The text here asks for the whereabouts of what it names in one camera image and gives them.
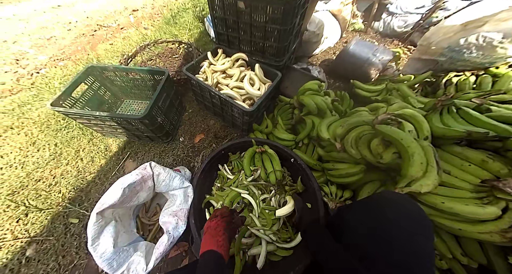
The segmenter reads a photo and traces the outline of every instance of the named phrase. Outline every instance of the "dead leaf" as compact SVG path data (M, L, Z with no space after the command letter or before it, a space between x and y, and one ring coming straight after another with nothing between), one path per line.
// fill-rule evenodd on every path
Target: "dead leaf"
M185 258L185 260L183 260L183 262L181 263L180 267L183 267L183 266L187 265L188 263L189 263L189 257L187 256Z
M169 252L169 256L167 256L167 258L171 258L172 256L176 256L179 253L185 252L187 250L189 250L189 244L187 242L180 242L180 243L174 245L171 248L171 250Z
M204 133L199 133L197 134L197 136L195 137L194 139L194 143L197 143L199 142L199 140L203 139L204 138Z
M35 257L36 254L37 254L37 244L36 243L32 243L32 244L30 244L30 246L28 247L27 251L25 252L25 256L27 256L27 257Z
M127 159L125 161L123 172L126 174L132 172L133 170L137 169L139 167L139 163L137 160Z

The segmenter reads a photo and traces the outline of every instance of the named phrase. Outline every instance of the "red glove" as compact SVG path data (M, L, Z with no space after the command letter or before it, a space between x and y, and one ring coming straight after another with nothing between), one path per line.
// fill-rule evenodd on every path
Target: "red glove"
M229 246L237 234L238 228L243 224L244 217L238 216L236 210L229 209L226 206L215 209L204 225L199 256L208 250L215 250L221 253L227 262Z

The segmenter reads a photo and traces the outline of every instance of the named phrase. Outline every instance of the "green grass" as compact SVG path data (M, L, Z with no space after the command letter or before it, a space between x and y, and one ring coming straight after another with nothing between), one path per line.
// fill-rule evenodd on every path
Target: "green grass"
M65 273L84 264L87 213L119 176L113 173L124 158L124 140L102 137L49 110L47 103L88 63L118 64L142 42L177 38L202 49L211 46L203 26L207 9L206 0L174 2L162 10L163 19L151 34L135 31L109 41L112 45L104 42L96 53L74 65L50 69L33 86L2 101L2 268ZM78 218L79 223L69 218Z

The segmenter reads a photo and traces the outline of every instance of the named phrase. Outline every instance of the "sack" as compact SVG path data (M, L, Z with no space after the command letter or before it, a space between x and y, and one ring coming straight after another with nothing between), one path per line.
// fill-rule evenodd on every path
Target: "sack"
M190 171L148 162L119 178L99 199L87 224L87 247L96 264L110 274L149 273L180 238L194 197ZM158 223L164 234L157 244L136 231L136 216L154 194L163 205Z
M507 61L512 61L512 2L484 0L432 27L402 73L479 70Z

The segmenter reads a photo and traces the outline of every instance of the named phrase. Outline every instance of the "black sleeve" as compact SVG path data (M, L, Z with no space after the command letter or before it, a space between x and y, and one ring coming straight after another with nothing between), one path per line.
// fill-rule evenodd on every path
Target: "black sleeve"
M208 250L199 256L199 263L196 274L224 274L226 261L221 253L215 250Z
M311 224L301 232L313 258L325 273L365 274L362 267L343 246L336 243L330 232L320 224Z

